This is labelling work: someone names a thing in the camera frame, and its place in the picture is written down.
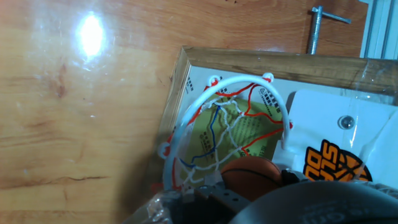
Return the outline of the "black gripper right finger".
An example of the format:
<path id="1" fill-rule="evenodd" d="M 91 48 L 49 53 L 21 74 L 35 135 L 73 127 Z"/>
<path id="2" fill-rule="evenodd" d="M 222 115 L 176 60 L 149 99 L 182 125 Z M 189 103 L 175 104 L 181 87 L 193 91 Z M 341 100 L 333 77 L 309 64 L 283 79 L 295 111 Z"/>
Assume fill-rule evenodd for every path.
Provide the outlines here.
<path id="1" fill-rule="evenodd" d="M 281 172 L 284 186 L 305 182 L 308 178 L 301 172 L 291 169 L 286 169 Z"/>

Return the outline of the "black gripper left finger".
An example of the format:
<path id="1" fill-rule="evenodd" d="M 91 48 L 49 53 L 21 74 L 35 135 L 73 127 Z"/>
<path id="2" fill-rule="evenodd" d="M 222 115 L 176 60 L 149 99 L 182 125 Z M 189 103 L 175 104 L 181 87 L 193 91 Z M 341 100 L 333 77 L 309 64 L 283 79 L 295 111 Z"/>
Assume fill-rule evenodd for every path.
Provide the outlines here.
<path id="1" fill-rule="evenodd" d="M 174 223 L 229 223 L 251 202 L 226 188 L 219 172 L 205 176 L 205 183 L 189 187 L 174 208 Z"/>

